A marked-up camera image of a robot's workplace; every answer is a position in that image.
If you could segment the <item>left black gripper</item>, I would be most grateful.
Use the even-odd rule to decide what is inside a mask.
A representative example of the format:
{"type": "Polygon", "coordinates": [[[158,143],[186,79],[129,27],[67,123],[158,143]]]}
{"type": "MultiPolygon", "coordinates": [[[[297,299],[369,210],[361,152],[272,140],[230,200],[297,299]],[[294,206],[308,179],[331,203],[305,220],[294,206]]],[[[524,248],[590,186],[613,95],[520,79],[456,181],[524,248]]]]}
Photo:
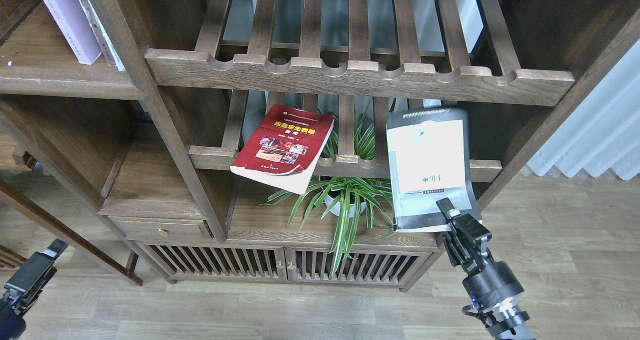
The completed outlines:
{"type": "Polygon", "coordinates": [[[26,329],[24,315],[37,301],[42,288],[57,272],[53,264],[68,244],[55,239],[42,253],[35,252],[5,283],[1,299],[0,337],[18,339],[26,329]]]}

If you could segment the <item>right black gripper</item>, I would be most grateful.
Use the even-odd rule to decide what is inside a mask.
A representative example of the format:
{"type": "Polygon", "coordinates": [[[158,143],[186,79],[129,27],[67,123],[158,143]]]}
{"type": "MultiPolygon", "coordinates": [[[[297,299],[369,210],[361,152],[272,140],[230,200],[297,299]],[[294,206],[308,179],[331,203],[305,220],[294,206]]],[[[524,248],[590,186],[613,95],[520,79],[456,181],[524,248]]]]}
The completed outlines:
{"type": "Polygon", "coordinates": [[[515,299],[524,292],[505,262],[496,262],[489,250],[491,232],[470,214],[462,214],[449,198],[436,202],[450,226],[444,233],[446,250],[453,266],[467,273],[462,284],[473,308],[480,312],[515,313],[515,299]]]}

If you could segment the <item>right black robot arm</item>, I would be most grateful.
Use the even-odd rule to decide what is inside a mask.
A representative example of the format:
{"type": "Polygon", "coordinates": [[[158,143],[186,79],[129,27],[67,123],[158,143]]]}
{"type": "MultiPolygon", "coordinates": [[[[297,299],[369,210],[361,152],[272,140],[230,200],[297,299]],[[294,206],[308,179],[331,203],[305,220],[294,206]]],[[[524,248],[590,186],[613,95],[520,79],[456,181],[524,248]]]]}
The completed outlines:
{"type": "Polygon", "coordinates": [[[462,312],[479,319],[495,339],[533,339],[525,324],[530,316],[516,302],[524,289],[509,265],[494,260],[487,246],[491,232],[457,210],[449,198],[437,205],[450,225],[450,231],[443,233],[450,262],[467,273],[462,284],[472,302],[462,312]]]}

